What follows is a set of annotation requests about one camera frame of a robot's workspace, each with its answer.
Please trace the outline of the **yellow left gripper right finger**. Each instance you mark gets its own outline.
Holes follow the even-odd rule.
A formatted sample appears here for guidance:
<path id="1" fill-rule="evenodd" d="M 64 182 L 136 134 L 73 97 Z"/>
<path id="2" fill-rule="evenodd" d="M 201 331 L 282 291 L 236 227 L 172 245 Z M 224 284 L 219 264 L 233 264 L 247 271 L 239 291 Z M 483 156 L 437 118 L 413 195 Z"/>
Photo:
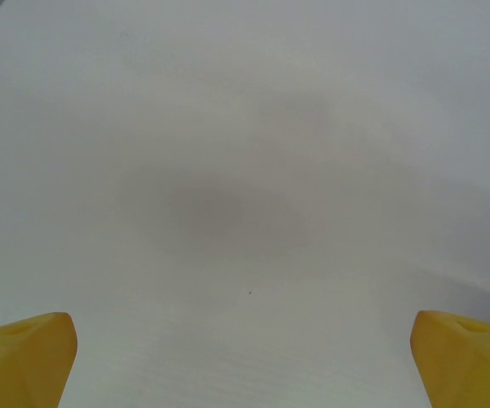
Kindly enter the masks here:
<path id="1" fill-rule="evenodd" d="M 433 407 L 490 408 L 490 323 L 422 310 L 410 347 Z"/>

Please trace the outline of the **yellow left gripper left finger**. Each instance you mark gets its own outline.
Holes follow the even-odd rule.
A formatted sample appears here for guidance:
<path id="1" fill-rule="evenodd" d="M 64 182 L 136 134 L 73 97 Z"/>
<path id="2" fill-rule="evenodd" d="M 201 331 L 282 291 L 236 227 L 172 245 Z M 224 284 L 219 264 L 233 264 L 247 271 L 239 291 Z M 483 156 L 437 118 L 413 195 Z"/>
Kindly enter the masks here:
<path id="1" fill-rule="evenodd" d="M 0 408 L 57 407 L 77 355 L 64 312 L 0 326 Z"/>

